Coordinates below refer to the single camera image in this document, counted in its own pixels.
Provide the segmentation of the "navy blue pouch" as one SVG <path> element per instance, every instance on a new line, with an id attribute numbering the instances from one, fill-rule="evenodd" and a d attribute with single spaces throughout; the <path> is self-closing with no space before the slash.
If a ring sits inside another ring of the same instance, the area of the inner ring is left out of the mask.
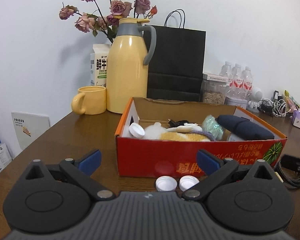
<path id="1" fill-rule="evenodd" d="M 239 138 L 247 140 L 273 140 L 274 135 L 266 128 L 244 117 L 220 115 L 216 121 Z"/>

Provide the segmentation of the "white round cap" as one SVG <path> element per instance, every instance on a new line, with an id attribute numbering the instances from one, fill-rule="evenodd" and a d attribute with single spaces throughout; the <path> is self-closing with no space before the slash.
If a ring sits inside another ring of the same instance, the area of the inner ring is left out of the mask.
<path id="1" fill-rule="evenodd" d="M 183 176 L 179 180 L 179 189 L 186 191 L 199 183 L 199 179 L 194 176 Z"/>
<path id="2" fill-rule="evenodd" d="M 155 181 L 155 188 L 159 192 L 170 192 L 174 191 L 177 187 L 177 181 L 170 176 L 161 176 Z"/>

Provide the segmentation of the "colourful snack packets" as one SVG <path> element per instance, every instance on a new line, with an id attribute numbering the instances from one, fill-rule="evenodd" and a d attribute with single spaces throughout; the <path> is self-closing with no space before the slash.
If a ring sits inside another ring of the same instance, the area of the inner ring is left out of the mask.
<path id="1" fill-rule="evenodd" d="M 298 111 L 300 109 L 300 104 L 289 94 L 287 90 L 284 91 L 284 98 L 291 111 Z"/>

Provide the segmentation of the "green glittery item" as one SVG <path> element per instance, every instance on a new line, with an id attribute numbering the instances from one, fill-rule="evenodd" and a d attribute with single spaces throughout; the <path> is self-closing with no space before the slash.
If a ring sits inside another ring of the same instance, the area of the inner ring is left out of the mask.
<path id="1" fill-rule="evenodd" d="M 212 115 L 204 119 L 202 129 L 204 132 L 211 133 L 215 140 L 221 140 L 223 137 L 223 128 Z"/>

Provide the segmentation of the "white robot figurine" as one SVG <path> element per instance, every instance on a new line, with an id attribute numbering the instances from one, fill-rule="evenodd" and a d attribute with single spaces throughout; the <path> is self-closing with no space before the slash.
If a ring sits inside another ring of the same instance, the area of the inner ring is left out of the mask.
<path id="1" fill-rule="evenodd" d="M 258 113 L 259 106 L 260 106 L 260 101 L 263 98 L 263 93 L 260 88 L 258 87 L 253 87 L 249 96 L 249 101 L 247 105 L 247 110 L 253 113 Z"/>

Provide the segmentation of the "white tin box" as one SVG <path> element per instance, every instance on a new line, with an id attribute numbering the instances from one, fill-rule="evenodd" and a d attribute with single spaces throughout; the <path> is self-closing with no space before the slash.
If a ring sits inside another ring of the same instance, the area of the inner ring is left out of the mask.
<path id="1" fill-rule="evenodd" d="M 226 96 L 224 104 L 229 105 L 229 106 L 237 106 L 237 107 L 241 107 L 242 109 L 246 109 L 246 107 L 248 105 L 248 101 L 245 99 Z"/>

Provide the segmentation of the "water bottle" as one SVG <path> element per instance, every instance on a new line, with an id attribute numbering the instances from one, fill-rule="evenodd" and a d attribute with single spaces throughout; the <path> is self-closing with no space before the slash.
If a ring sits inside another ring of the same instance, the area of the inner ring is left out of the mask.
<path id="1" fill-rule="evenodd" d="M 240 98 L 243 79 L 241 65 L 235 64 L 231 72 L 231 82 L 229 86 L 228 96 L 232 98 Z"/>
<path id="2" fill-rule="evenodd" d="M 245 70 L 242 72 L 242 99 L 247 100 L 248 96 L 251 93 L 252 87 L 253 87 L 253 76 L 251 73 L 250 67 L 246 66 Z"/>
<path id="3" fill-rule="evenodd" d="M 230 78 L 232 70 L 232 63 L 229 61 L 225 61 L 225 64 L 222 66 L 219 76 Z"/>

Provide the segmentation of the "right water bottle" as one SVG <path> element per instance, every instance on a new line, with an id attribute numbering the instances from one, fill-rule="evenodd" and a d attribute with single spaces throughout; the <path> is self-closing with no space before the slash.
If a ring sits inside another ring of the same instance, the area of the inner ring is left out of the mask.
<path id="1" fill-rule="evenodd" d="M 253 87 L 253 76 L 251 73 L 250 67 L 246 66 L 245 70 L 242 72 L 242 99 L 247 100 L 248 96 L 251 93 L 252 87 Z"/>

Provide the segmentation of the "yellow ceramic mug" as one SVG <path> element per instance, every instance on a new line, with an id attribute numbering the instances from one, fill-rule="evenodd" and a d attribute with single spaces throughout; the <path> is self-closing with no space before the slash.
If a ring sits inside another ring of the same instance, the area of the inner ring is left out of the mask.
<path id="1" fill-rule="evenodd" d="M 106 111 L 106 87 L 85 86 L 77 91 L 71 102 L 71 109 L 78 115 L 98 115 Z"/>

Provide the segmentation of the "red cardboard box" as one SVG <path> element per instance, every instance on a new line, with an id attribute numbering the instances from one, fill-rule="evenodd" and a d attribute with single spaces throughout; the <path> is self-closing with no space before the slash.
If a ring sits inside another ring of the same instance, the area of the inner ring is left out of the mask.
<path id="1" fill-rule="evenodd" d="M 224 135 L 221 141 L 185 142 L 137 139 L 129 132 L 129 126 L 133 122 L 143 128 L 155 122 L 167 127 L 169 120 L 187 120 L 200 125 L 208 115 L 216 118 L 222 114 L 244 117 L 270 131 L 274 139 L 227 141 L 227 135 Z M 232 158 L 244 165 L 264 159 L 273 166 L 287 141 L 286 135 L 241 107 L 145 98 L 129 100 L 115 137 L 119 175 L 145 178 L 202 176 L 203 172 L 196 163 L 196 155 L 200 149 L 205 149 L 220 159 Z"/>

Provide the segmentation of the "clear seed container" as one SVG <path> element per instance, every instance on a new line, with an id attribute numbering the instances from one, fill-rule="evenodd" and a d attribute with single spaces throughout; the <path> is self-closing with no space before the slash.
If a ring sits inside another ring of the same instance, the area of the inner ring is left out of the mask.
<path id="1" fill-rule="evenodd" d="M 226 85 L 226 77 L 203 73 L 203 81 L 200 89 L 200 102 L 212 105 L 223 105 L 226 97 Z"/>

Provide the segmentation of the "left water bottle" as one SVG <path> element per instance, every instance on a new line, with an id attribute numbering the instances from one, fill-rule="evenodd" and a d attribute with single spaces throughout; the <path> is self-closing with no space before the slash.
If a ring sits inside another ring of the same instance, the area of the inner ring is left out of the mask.
<path id="1" fill-rule="evenodd" d="M 225 61 L 225 64 L 222 66 L 219 76 L 230 78 L 232 70 L 232 63 L 229 61 Z"/>

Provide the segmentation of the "yellow thermos jug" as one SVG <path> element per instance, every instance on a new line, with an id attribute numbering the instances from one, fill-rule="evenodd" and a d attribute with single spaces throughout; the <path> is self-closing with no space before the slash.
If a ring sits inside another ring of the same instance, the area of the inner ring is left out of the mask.
<path id="1" fill-rule="evenodd" d="M 122 114 L 132 97 L 147 96 L 156 29 L 149 19 L 122 18 L 107 57 L 107 110 Z"/>

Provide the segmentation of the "white milk carton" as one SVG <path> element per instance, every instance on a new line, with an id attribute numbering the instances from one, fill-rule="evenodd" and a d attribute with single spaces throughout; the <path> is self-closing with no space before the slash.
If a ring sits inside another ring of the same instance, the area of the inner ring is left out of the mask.
<path id="1" fill-rule="evenodd" d="M 106 87 L 109 44 L 93 44 L 90 54 L 90 85 Z"/>

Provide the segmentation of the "dried pink rose bouquet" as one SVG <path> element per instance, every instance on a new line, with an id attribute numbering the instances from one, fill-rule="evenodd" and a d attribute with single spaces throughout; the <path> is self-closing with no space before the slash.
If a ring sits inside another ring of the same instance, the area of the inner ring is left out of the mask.
<path id="1" fill-rule="evenodd" d="M 93 36 L 99 33 L 106 35 L 107 39 L 113 43 L 119 28 L 119 22 L 132 16 L 137 22 L 149 23 L 150 19 L 158 13 L 156 6 L 151 6 L 150 0 L 134 0 L 134 2 L 122 0 L 109 0 L 109 13 L 101 11 L 97 0 L 81 0 L 96 5 L 96 10 L 92 13 L 81 12 L 73 5 L 63 5 L 58 16 L 60 20 L 67 20 L 72 16 L 78 16 L 74 26 L 83 33 L 91 32 Z"/>

